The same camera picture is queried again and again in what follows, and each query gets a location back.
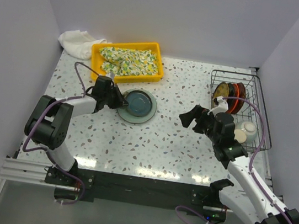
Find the dark blue small plate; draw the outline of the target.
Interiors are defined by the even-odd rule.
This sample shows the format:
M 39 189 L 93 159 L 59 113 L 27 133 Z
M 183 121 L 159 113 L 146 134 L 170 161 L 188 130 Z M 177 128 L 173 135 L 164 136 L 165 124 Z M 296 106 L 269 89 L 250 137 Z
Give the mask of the dark blue small plate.
M 149 95 L 141 90 L 129 92 L 125 99 L 128 102 L 127 112 L 135 117 L 146 116 L 153 107 Z

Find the large celadon green plate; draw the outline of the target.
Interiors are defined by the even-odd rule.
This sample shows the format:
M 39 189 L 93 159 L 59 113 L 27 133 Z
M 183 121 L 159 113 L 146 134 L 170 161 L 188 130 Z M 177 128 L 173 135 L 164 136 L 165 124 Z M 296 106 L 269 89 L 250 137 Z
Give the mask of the large celadon green plate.
M 151 98 L 151 101 L 152 101 L 152 109 L 151 111 L 149 112 L 149 114 L 147 114 L 146 116 L 143 116 L 143 117 L 135 117 L 131 114 L 129 114 L 126 110 L 126 106 L 122 107 L 122 108 L 117 108 L 117 111 L 118 111 L 118 115 L 125 121 L 131 123 L 131 124 L 141 124 L 141 123 L 145 123 L 147 121 L 149 121 L 153 116 L 154 114 L 156 113 L 156 110 L 157 110 L 157 102 L 156 102 L 156 99 L 155 97 L 152 95 L 152 93 L 146 91 L 146 90 L 143 90 L 143 89 L 130 89 L 130 90 L 127 90 L 123 93 L 123 96 L 126 97 L 127 94 L 129 92 L 132 92 L 134 90 L 141 90 L 145 93 L 147 93 L 149 95 L 149 97 Z

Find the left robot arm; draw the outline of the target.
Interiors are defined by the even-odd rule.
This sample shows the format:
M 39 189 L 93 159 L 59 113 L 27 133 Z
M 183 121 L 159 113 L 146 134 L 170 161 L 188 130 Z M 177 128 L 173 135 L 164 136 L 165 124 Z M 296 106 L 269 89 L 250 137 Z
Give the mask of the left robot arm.
M 99 76 L 95 85 L 84 87 L 80 96 L 57 99 L 43 95 L 26 122 L 26 141 L 22 151 L 45 152 L 52 163 L 52 172 L 64 185 L 73 184 L 84 190 L 85 186 L 78 176 L 77 160 L 65 143 L 70 121 L 78 116 L 97 113 L 105 106 L 117 109 L 128 105 L 118 86 L 107 76 Z

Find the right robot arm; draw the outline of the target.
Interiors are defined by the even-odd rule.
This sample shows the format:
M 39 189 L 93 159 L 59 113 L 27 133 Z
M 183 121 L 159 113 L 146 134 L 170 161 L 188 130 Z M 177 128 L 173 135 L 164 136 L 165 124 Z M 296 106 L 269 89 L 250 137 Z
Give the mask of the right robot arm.
M 218 188 L 208 192 L 212 206 L 231 209 L 244 224 L 299 224 L 299 212 L 288 207 L 269 189 L 255 170 L 252 159 L 236 140 L 233 117 L 196 105 L 180 114 L 183 127 L 196 123 L 194 132 L 211 140 L 214 155 L 243 189 L 244 195 L 229 180 L 217 182 Z

